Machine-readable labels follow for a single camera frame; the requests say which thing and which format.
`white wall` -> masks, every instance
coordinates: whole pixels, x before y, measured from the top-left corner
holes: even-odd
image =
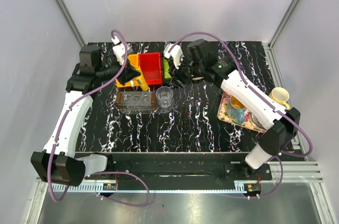
[[[176,40],[207,31],[225,40],[268,42],[292,0],[64,0],[85,41]]]
[[[59,117],[79,45],[54,0],[0,0],[0,216],[19,223],[34,150]]]
[[[301,0],[273,47],[339,216],[339,0]]]

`tray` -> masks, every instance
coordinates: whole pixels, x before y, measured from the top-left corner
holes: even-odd
[[[252,115],[252,113],[250,112],[249,109],[245,110],[245,122],[243,122],[242,124],[238,124],[236,122],[235,119],[230,118],[227,113],[227,105],[228,105],[228,101],[229,101],[230,95],[226,92],[223,93],[222,97],[221,97],[221,101],[220,101],[220,105],[219,105],[219,110],[218,110],[218,114],[217,117],[218,119],[220,119],[221,121],[224,122],[228,122],[231,124],[236,124],[238,126],[250,129],[250,130],[254,130],[254,131],[258,131],[261,133],[265,133],[266,130],[262,129],[259,127],[259,122],[257,121],[257,119]]]

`table surface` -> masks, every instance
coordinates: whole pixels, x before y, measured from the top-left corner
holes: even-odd
[[[131,42],[134,53],[163,52],[169,42]],[[189,42],[182,42],[186,50]],[[112,43],[89,43],[113,56]],[[255,85],[268,94],[273,78],[264,48],[257,41],[227,42],[240,66]],[[210,42],[219,57],[229,56],[218,42]],[[262,133],[220,121],[222,90],[200,81],[185,88],[171,85],[175,107],[165,114],[122,114],[115,106],[115,84],[101,90],[89,109],[78,136],[77,152],[228,152],[251,151]]]

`yellow mug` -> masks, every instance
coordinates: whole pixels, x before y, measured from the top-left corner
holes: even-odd
[[[290,98],[290,94],[286,89],[282,87],[276,87],[271,91],[269,97],[280,105],[284,105],[286,109],[291,109],[290,105],[287,103],[288,99]]]

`cup handle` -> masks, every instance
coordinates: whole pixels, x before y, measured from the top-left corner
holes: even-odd
[[[242,124],[245,121],[245,113],[243,110],[239,110],[239,116],[237,117],[237,123]]]
[[[287,110],[291,109],[290,105],[287,102],[284,102],[283,105],[286,107]]]

